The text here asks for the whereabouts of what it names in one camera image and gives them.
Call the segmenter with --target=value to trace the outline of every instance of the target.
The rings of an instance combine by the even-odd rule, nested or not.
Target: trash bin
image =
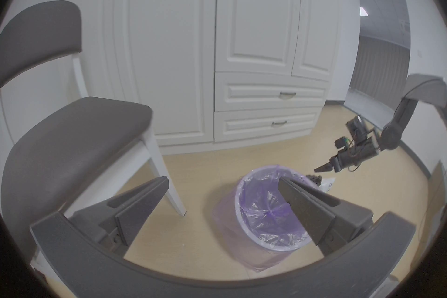
[[[282,176],[318,188],[300,173],[271,165],[244,176],[213,210],[227,248],[256,272],[273,267],[311,239],[278,190]]]

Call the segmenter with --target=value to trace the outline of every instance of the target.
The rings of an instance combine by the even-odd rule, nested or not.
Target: chair seat
[[[78,197],[151,119],[148,106],[86,97],[48,116],[14,145],[3,172],[2,213],[28,261],[35,250],[30,225]]]

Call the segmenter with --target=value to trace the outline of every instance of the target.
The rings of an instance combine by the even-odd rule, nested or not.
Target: metal handle
[[[296,92],[281,92],[281,93],[279,94],[280,97],[283,96],[283,95],[293,97],[294,95],[296,95]]]
[[[284,121],[284,122],[272,122],[272,125],[284,125],[286,123],[287,123],[287,121]]]

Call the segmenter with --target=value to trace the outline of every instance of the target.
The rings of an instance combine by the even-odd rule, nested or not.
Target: light wood floor
[[[306,137],[245,148],[165,156],[166,166],[182,198],[187,214],[180,217],[163,199],[144,224],[125,258],[141,266],[175,276],[205,280],[245,280],[287,272],[306,266],[323,256],[313,244],[297,250],[279,265],[261,273],[244,268],[228,253],[211,212],[230,192],[238,179],[265,165],[284,165],[310,174],[336,154],[335,139],[349,135],[345,123],[354,113],[338,105],[323,108],[320,119]],[[356,172],[337,174],[331,194],[370,208],[374,220],[393,211],[421,225],[427,209],[427,179],[401,148],[381,153],[364,162]],[[123,191],[152,178],[145,166]],[[410,270],[419,244],[413,237],[404,256],[393,270],[400,281]],[[61,295],[66,289],[49,282]]]

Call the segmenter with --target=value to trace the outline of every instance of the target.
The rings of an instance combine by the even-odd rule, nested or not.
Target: ceiling
[[[360,0],[360,6],[368,13],[368,16],[360,17],[361,36],[378,38],[410,49],[410,20],[405,0]]]

